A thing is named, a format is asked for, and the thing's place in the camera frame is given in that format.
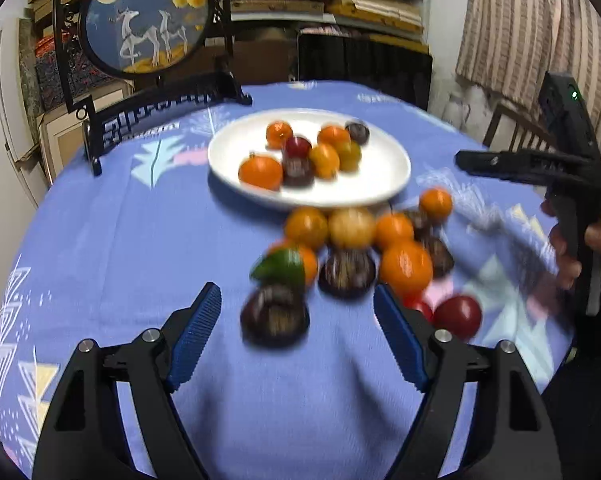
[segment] shelf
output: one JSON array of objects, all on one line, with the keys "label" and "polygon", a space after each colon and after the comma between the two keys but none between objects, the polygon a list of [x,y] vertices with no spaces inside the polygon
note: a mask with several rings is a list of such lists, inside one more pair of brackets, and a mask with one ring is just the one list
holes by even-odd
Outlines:
[{"label": "shelf", "polygon": [[383,34],[390,34],[407,40],[421,41],[420,35],[399,28],[388,27],[381,23],[365,22],[348,18],[347,16],[335,16],[333,14],[311,14],[310,12],[232,12],[233,22],[314,22],[330,23],[331,25],[342,25],[343,27],[357,27],[365,30],[373,30]]}]

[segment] white plate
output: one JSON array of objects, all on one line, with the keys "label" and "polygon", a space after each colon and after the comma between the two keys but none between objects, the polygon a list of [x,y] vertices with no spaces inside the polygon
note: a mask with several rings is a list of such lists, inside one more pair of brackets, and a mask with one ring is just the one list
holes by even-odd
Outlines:
[{"label": "white plate", "polygon": [[393,197],[402,190],[411,175],[411,161],[397,140],[373,124],[369,126],[369,142],[362,146],[362,160],[357,173],[338,173],[333,181],[316,179],[312,187],[294,189],[282,187],[268,191],[243,184],[238,180],[238,168],[251,152],[282,158],[280,150],[267,150],[265,131],[274,121],[287,121],[294,134],[315,144],[324,124],[344,126],[354,117],[328,112],[289,108],[268,110],[248,115],[225,126],[210,142],[210,168],[228,186],[239,193],[276,209],[296,206],[337,208],[373,205]]}]

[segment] curtain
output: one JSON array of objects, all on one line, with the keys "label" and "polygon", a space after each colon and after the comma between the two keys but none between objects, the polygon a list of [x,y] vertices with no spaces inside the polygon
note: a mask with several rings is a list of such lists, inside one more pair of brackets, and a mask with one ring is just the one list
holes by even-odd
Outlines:
[{"label": "curtain", "polygon": [[601,19],[589,0],[468,0],[456,73],[538,118],[545,72],[578,82],[601,152]]}]

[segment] table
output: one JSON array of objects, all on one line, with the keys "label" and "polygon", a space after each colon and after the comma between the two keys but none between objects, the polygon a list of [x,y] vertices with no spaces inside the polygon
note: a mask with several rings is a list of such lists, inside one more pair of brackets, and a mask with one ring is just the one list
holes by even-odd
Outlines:
[{"label": "table", "polygon": [[[545,237],[552,220],[530,188],[457,171],[453,156],[476,149],[473,140],[368,88],[302,82],[247,91],[252,107],[154,114],[141,124],[153,129],[102,158],[100,177],[78,156],[50,189],[22,242],[0,313],[0,437],[27,474],[77,343],[129,342],[213,281],[222,290],[221,316],[192,380],[174,395],[210,478],[385,476],[422,396],[403,380],[371,295],[343,304],[314,287],[307,298],[311,327],[298,348],[272,352],[242,342],[238,316],[254,288],[248,271],[282,236],[284,214],[214,178],[206,146],[224,125],[260,110],[328,108],[394,135],[413,173],[393,205],[416,204],[432,185],[447,187],[455,201],[442,236],[456,267],[429,288],[429,300],[436,304],[453,290],[477,297],[483,323],[474,342],[515,341],[541,389],[563,360],[571,329],[554,299],[554,255]],[[119,392],[136,467],[150,472],[129,387],[121,384]],[[458,466],[473,401],[468,384],[442,473]]]}]

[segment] tangerine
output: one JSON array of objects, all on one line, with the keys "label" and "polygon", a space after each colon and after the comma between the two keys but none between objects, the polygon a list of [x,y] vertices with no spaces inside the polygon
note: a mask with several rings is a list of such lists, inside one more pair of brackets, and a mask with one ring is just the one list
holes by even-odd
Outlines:
[{"label": "tangerine", "polygon": [[350,140],[351,136],[349,132],[334,124],[323,126],[320,132],[318,132],[318,142],[324,142],[325,144],[335,146],[340,142],[350,142]]},{"label": "tangerine", "polygon": [[293,137],[292,126],[285,121],[276,121],[267,126],[267,147],[281,150],[287,139]]},{"label": "tangerine", "polygon": [[395,243],[382,255],[378,279],[391,286],[398,296],[422,292],[432,278],[431,257],[417,242]]},{"label": "tangerine", "polygon": [[314,251],[325,245],[328,232],[327,218],[313,207],[296,209],[285,222],[285,236]]},{"label": "tangerine", "polygon": [[451,214],[453,200],[446,189],[432,187],[421,194],[418,205],[429,218],[435,222],[443,222]]},{"label": "tangerine", "polygon": [[413,224],[407,216],[402,213],[387,213],[378,219],[375,239],[378,249],[385,251],[403,240],[413,240]]},{"label": "tangerine", "polygon": [[277,191],[282,183],[282,166],[272,156],[252,153],[240,165],[238,180],[251,186]]},{"label": "tangerine", "polygon": [[303,244],[299,244],[293,240],[279,240],[267,249],[267,254],[272,254],[278,249],[294,249],[298,251],[302,258],[303,266],[305,267],[305,284],[311,286],[314,283],[315,277],[318,274],[318,258],[314,251]]},{"label": "tangerine", "polygon": [[331,144],[320,142],[311,148],[309,160],[314,163],[315,176],[318,178],[331,180],[340,169],[340,157]]}]

